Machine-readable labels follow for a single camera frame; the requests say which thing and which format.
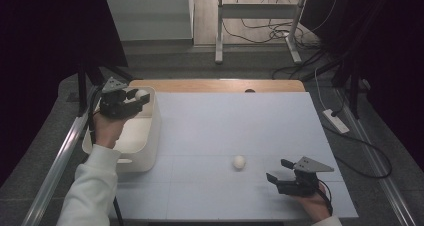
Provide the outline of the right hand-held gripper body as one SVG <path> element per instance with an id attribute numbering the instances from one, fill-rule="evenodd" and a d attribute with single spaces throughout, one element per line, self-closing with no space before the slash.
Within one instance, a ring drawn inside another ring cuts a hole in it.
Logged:
<path id="1" fill-rule="evenodd" d="M 295 174 L 295 179 L 292 181 L 279 180 L 279 184 L 276 185 L 278 192 L 291 196 L 312 196 L 319 188 L 317 173 L 333 172 L 334 168 L 303 156 L 294 163 L 294 168 L 291 170 Z"/>

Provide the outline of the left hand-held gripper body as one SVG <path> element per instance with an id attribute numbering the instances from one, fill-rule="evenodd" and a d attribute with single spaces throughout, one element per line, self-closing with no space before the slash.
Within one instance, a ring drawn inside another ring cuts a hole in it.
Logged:
<path id="1" fill-rule="evenodd" d="M 105 83 L 100 100 L 100 113 L 110 119 L 125 119 L 143 110 L 143 105 L 137 105 L 135 97 L 128 100 L 126 92 L 128 85 L 110 77 Z"/>

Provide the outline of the white plastic bin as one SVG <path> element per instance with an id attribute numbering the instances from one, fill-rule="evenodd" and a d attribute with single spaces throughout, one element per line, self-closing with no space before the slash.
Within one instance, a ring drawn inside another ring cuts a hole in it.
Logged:
<path id="1" fill-rule="evenodd" d="M 117 163 L 117 171 L 146 172 L 155 164 L 159 145 L 161 115 L 155 90 L 151 87 L 131 89 L 146 90 L 150 95 L 150 102 L 143 105 L 143 110 L 130 116 L 123 131 L 116 142 L 115 150 L 121 153 Z"/>

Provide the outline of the person's right hand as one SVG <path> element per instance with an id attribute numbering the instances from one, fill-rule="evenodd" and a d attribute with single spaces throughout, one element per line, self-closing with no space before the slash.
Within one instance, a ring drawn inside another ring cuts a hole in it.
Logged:
<path id="1" fill-rule="evenodd" d="M 294 199 L 303 207 L 314 224 L 324 222 L 331 217 L 326 201 L 319 193 L 312 196 L 294 196 Z"/>

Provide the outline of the person's left hand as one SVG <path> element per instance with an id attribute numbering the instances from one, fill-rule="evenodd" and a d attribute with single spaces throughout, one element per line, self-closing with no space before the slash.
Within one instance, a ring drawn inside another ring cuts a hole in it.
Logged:
<path id="1" fill-rule="evenodd" d="M 113 149 L 123 131 L 127 120 L 109 119 L 100 113 L 96 113 L 93 116 L 93 120 L 95 133 L 94 142 L 99 146 Z"/>

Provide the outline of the black stand legs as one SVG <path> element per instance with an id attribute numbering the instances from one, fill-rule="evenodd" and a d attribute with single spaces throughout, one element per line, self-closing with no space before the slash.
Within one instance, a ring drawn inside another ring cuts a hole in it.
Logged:
<path id="1" fill-rule="evenodd" d="M 77 70 L 79 113 L 88 110 L 89 118 L 95 113 L 95 104 L 100 103 L 102 89 L 108 79 L 98 66 L 80 64 Z"/>
<path id="2" fill-rule="evenodd" d="M 343 87 L 348 85 L 349 109 L 355 119 L 359 119 L 358 114 L 358 94 L 360 89 L 360 63 L 353 53 L 346 54 L 339 68 L 336 70 L 331 80 L 334 87 Z"/>

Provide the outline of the white table mat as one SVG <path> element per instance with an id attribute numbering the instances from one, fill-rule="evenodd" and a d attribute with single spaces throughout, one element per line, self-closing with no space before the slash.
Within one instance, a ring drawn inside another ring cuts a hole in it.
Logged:
<path id="1" fill-rule="evenodd" d="M 334 212 L 357 215 L 311 97 L 301 93 L 160 93 L 155 165 L 119 177 L 124 218 L 143 221 L 280 221 L 305 218 L 266 174 L 292 180 L 280 160 L 303 156 L 334 168 L 320 174 Z M 232 162 L 246 159 L 242 170 Z"/>

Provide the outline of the wooden table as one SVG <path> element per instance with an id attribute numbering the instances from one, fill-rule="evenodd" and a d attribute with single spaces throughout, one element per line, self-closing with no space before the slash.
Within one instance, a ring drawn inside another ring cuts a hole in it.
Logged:
<path id="1" fill-rule="evenodd" d="M 154 79 L 133 80 L 130 86 L 149 86 L 158 92 L 305 92 L 305 87 L 299 80 Z"/>

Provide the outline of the white power strip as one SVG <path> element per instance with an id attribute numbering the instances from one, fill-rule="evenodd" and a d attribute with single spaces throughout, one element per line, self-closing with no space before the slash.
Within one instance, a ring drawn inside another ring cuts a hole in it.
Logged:
<path id="1" fill-rule="evenodd" d="M 330 122 L 330 124 L 341 134 L 348 133 L 349 128 L 345 123 L 341 121 L 338 116 L 332 115 L 333 111 L 331 109 L 327 109 L 323 111 L 323 115 Z"/>

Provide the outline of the white cabinet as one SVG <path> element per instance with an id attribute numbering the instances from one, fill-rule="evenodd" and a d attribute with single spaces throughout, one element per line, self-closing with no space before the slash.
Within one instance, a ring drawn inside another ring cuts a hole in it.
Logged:
<path id="1" fill-rule="evenodd" d="M 107 0 L 121 41 L 191 40 L 194 0 Z"/>

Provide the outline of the dark curtain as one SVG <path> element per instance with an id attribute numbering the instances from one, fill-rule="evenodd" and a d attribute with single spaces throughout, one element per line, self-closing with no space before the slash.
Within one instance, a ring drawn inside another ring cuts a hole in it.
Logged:
<path id="1" fill-rule="evenodd" d="M 80 66 L 127 65 L 107 0 L 0 0 L 0 186 Z"/>
<path id="2" fill-rule="evenodd" d="M 321 13 L 323 0 L 313 1 L 309 11 Z M 341 0 L 336 15 L 326 44 L 356 56 L 367 99 L 424 170 L 424 0 Z"/>

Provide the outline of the aluminium rail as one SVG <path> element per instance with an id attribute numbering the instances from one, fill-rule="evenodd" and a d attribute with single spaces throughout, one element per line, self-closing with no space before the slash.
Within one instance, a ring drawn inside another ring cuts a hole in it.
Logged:
<path id="1" fill-rule="evenodd" d="M 341 101 L 343 101 L 343 112 L 346 114 L 349 124 L 352 126 L 352 131 L 360 140 L 366 143 L 371 143 L 369 135 L 367 134 L 362 122 L 359 119 L 356 119 L 352 111 L 349 109 L 348 103 L 346 102 L 346 96 L 343 94 L 343 91 L 336 89 L 335 92 L 337 96 L 340 97 Z M 374 173 L 380 175 L 388 172 L 387 162 L 381 153 L 378 153 L 374 149 L 370 149 L 367 145 L 365 145 L 363 151 Z M 380 179 L 379 184 L 381 185 L 400 225 L 418 226 L 417 220 L 414 218 L 405 198 L 398 186 L 395 184 L 393 175 Z"/>
<path id="2" fill-rule="evenodd" d="M 85 109 L 73 121 L 21 226 L 39 226 L 83 129 L 87 124 L 87 120 L 88 110 Z"/>

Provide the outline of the white metal stand frame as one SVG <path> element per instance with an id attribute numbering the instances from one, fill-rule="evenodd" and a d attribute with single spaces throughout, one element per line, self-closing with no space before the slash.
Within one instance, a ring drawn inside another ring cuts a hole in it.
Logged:
<path id="1" fill-rule="evenodd" d="M 218 0 L 217 34 L 215 41 L 215 62 L 223 62 L 223 20 L 224 19 L 291 19 L 288 33 L 284 34 L 286 45 L 295 64 L 302 60 L 295 46 L 295 32 L 306 0 L 297 4 L 224 4 Z"/>

